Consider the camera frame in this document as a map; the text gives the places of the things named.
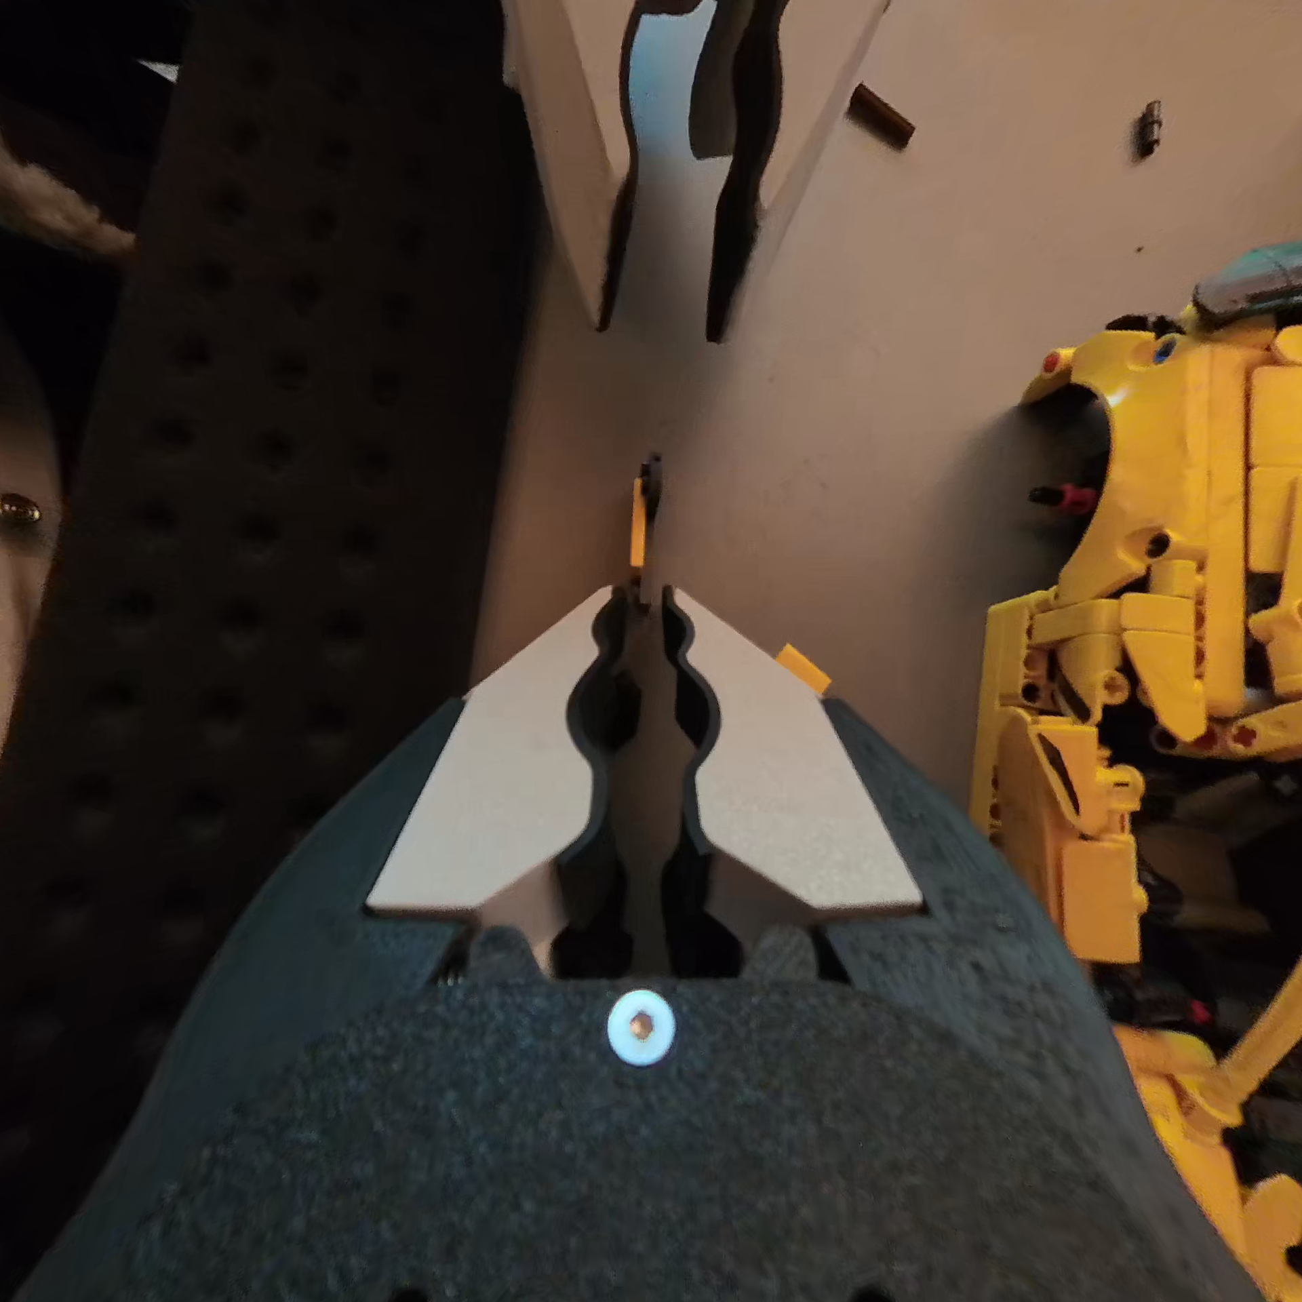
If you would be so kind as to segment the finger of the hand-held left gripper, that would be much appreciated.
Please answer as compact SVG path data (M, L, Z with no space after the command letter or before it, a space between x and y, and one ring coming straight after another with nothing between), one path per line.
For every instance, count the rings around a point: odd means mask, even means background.
M890 0L718 0L695 73L695 156L728 156L713 206L706 340L724 344L764 279L853 106Z
M631 51L638 0L505 0L502 83L524 99L551 232L608 330L638 195Z

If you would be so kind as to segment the small yellow black brick assembly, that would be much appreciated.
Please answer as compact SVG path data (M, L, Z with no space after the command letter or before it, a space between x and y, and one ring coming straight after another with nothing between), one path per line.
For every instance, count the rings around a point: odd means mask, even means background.
M645 556L653 556L653 539L657 539L657 520L659 520L659 499L663 499L663 458L659 450L653 450L638 467L638 476L645 472L645 513L653 513L653 535L645 535ZM636 606L638 614L653 607L653 596L645 596L645 565L642 565L642 579L631 579L631 590L636 590Z

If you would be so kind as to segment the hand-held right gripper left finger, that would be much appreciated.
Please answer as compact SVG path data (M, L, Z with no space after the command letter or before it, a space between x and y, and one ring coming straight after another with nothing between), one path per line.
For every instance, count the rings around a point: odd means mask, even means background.
M473 687L364 912L581 932L620 885L612 754L631 740L627 588L598 588Z

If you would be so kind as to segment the grey desk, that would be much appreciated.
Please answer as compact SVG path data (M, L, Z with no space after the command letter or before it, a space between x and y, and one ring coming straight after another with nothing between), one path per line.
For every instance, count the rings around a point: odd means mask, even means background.
M834 129L728 344L703 336L724 163L688 156L679 99L703 34L636 37L608 333L540 238L473 674L617 573L627 476L663 450L657 579L807 652L875 726L901 833L989 864L957 807L982 607L1049 573L1021 488L1067 466L1017 390L1043 349L1297 235L1297 3L890 3L865 83L917 140Z

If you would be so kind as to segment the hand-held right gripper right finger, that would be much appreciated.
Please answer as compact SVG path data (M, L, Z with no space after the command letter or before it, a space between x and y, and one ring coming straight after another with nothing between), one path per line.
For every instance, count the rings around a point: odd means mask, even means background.
M663 588L684 839L728 932L898 918L925 890L834 731L828 702L679 588Z

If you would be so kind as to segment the long black pin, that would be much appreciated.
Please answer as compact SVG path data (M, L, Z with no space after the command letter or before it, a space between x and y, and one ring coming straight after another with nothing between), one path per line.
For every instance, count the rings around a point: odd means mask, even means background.
M901 153L917 135L917 124L869 87L853 91L848 117L894 153Z

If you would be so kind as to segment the yellow toy brick car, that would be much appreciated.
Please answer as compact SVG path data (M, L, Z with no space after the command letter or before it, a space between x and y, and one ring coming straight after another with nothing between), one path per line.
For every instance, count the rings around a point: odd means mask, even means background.
M1178 320L1049 349L1021 403L1075 396L1106 446L1028 502L1085 526L1046 590L989 607L971 820L1095 980L1151 1122L1265 1297L1297 1297L1297 1179L1241 1185L1230 1134L1297 1052L1297 964L1219 1059L1176 975L1190 893L1142 858L1151 775L1297 775L1297 245L1206 279Z

